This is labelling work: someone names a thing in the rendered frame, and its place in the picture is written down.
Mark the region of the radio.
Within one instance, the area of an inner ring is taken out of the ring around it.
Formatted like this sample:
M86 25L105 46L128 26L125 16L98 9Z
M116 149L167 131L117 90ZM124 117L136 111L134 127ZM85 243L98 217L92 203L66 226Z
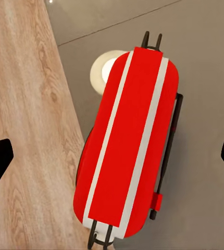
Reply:
M141 47L119 56L110 70L96 120L80 157L73 209L90 228L88 250L94 243L108 246L114 237L138 233L152 208L155 220L183 95L177 93L179 74L162 57L159 34L156 47L148 46L146 31ZM173 106L177 99L161 167Z

